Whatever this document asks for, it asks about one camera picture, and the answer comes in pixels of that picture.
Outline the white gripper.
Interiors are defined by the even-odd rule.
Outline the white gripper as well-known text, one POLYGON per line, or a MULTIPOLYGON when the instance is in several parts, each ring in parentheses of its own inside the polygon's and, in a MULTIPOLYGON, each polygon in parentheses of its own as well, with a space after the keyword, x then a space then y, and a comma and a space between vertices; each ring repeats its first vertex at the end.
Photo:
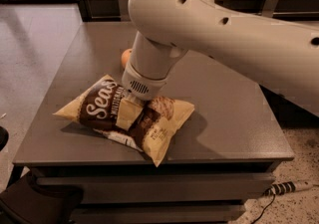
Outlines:
POLYGON ((130 62, 122 76, 123 86, 130 92, 120 101, 116 126, 128 130, 141 114, 145 101, 156 97, 166 85, 166 79, 154 80, 140 75, 130 62))

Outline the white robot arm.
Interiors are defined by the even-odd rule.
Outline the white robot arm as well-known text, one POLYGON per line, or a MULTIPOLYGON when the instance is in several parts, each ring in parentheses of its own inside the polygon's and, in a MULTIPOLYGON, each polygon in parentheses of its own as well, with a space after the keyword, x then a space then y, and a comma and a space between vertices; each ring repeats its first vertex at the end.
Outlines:
POLYGON ((137 29, 122 82, 142 100, 196 51, 260 85, 279 123, 315 127, 319 118, 319 30, 223 8, 214 0, 129 0, 137 29))

